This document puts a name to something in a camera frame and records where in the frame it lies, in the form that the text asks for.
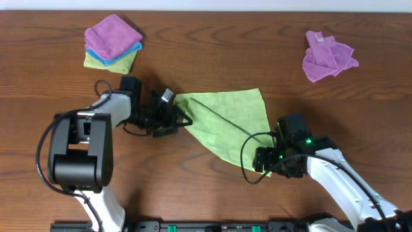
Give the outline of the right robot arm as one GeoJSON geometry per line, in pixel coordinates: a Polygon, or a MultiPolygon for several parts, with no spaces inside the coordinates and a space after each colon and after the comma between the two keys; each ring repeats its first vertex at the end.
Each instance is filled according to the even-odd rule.
{"type": "Polygon", "coordinates": [[[301,114],[278,118],[275,129],[267,134],[274,146],[256,148],[254,170],[262,177],[269,173],[286,178],[309,175],[329,193],[351,224],[347,227],[326,217],[306,223],[306,231],[411,231],[411,214],[368,185],[330,138],[314,137],[301,114]]]}

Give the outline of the green microfiber cloth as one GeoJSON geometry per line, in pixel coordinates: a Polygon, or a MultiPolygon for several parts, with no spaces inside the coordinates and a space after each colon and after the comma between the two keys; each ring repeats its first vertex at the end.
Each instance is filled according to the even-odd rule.
{"type": "Polygon", "coordinates": [[[272,147],[265,102],[258,88],[234,92],[180,93],[174,98],[192,120],[186,130],[220,159],[254,171],[258,147],[272,147]]]}

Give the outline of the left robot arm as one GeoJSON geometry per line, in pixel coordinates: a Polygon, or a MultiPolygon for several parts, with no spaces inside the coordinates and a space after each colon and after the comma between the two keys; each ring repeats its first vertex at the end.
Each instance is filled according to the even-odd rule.
{"type": "Polygon", "coordinates": [[[90,220],[55,222],[51,231],[129,231],[126,211],[118,203],[110,181],[114,169],[113,130],[132,124],[146,135],[162,137],[192,125],[179,107],[171,106],[173,92],[151,94],[151,104],[140,106],[142,83],[123,76],[87,108],[58,113],[42,139],[50,136],[47,173],[42,181],[52,190],[76,198],[90,220]]]}

